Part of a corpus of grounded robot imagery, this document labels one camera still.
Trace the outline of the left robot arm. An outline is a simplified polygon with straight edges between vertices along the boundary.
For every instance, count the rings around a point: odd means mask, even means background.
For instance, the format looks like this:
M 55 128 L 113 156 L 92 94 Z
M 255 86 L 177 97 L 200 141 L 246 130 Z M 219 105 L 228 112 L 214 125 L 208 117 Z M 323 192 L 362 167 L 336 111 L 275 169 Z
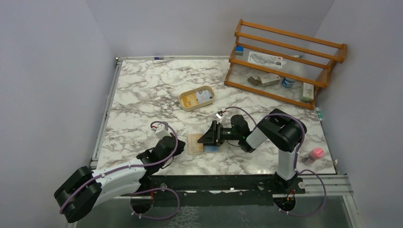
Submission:
M 150 149 L 134 159 L 101 170 L 87 166 L 78 168 L 55 191 L 54 198 L 68 223 L 85 217 L 95 206 L 114 197 L 149 190 L 149 177 L 166 162 L 184 151 L 186 143 L 173 136 L 164 136 Z

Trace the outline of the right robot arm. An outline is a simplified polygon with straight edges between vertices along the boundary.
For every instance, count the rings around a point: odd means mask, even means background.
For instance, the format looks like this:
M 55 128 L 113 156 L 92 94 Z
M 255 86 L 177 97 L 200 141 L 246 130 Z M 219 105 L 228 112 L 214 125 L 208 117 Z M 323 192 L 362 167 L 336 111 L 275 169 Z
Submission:
M 208 131 L 197 143 L 204 146 L 220 146 L 225 141 L 238 141 L 238 146 L 251 153 L 265 141 L 271 141 L 278 148 L 278 168 L 274 187 L 280 193 L 293 188 L 293 179 L 297 177 L 297 152 L 301 147 L 307 128 L 297 118 L 274 109 L 263 117 L 251 130 L 242 115 L 230 118 L 230 128 L 225 128 L 218 121 L 212 121 Z

